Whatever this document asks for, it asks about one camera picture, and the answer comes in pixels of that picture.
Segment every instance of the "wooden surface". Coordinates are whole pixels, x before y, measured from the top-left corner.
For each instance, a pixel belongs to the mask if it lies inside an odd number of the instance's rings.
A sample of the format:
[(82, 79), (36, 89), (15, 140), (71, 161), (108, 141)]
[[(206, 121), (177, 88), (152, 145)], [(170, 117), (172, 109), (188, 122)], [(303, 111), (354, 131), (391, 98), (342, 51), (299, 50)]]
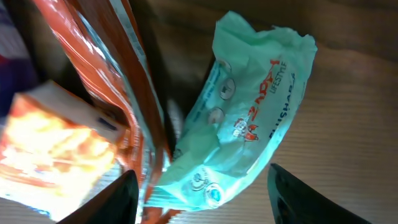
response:
[[(370, 222), (398, 220), (397, 1), (131, 2), (161, 97), (182, 114), (201, 89), (215, 22), (228, 10), (258, 30), (276, 25), (313, 35), (319, 50), (305, 98), (272, 161)], [(172, 222), (274, 223), (266, 172), (225, 206)]]

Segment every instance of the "red cartoon illustration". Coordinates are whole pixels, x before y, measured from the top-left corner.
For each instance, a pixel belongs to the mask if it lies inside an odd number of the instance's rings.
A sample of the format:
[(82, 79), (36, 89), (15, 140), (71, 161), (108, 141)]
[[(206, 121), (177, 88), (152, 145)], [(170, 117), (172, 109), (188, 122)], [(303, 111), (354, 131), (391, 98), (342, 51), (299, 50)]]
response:
[(233, 132), (233, 135), (236, 137), (244, 137), (245, 141), (255, 141), (258, 140), (259, 137), (257, 134), (252, 133), (253, 130), (255, 130), (258, 126), (255, 124), (248, 124), (242, 119), (239, 118), (235, 124), (234, 124), (235, 130)]

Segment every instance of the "mint green plastic wrapper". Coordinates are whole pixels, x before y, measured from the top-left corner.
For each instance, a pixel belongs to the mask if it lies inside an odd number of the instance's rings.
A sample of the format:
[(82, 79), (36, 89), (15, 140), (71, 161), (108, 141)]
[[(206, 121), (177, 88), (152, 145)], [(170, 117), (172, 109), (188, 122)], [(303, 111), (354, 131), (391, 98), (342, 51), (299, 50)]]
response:
[(175, 161), (146, 206), (217, 208), (249, 186), (292, 123), (317, 47), (313, 37), (289, 28), (256, 32), (229, 12), (216, 24), (213, 51), (216, 62)]

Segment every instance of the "candy wrapper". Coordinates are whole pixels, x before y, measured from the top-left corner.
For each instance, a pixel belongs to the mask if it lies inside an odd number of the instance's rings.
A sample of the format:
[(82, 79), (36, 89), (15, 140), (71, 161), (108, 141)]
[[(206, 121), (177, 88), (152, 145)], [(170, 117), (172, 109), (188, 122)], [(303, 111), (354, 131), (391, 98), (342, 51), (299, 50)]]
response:
[(269, 162), (303, 99), (317, 48), (289, 28), (256, 32), (229, 12), (216, 24), (216, 62), (185, 122), (177, 158), (148, 206), (217, 208)]
[[(166, 169), (170, 153), (162, 110), (129, 1), (34, 2), (78, 71), (95, 105), (130, 127), (117, 158), (124, 170), (134, 169), (137, 174), (139, 220), (140, 208)], [(155, 213), (157, 215), (147, 217), (147, 223), (156, 222), (162, 211), (151, 211), (151, 214)]]
[(125, 133), (54, 82), (16, 94), (0, 141), (0, 197), (65, 218), (111, 168)]
[(38, 84), (24, 41), (0, 0), (0, 126), (7, 115), (14, 93)]

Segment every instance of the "wood grain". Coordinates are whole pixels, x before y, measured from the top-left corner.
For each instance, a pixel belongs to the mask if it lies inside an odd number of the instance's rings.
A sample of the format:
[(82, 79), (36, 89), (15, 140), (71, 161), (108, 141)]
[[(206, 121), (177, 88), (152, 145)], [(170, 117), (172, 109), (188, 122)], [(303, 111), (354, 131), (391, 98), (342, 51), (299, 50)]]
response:
[[(205, 79), (215, 22), (228, 10), (242, 14), (257, 30), (288, 26), (313, 35), (319, 50), (305, 98), (272, 161), (370, 222), (396, 222), (396, 1), (132, 0), (131, 4), (149, 63), (163, 65), (159, 76), (168, 80), (165, 94), (183, 115)], [(266, 175), (267, 169), (221, 208), (183, 213), (172, 223), (274, 223)]]

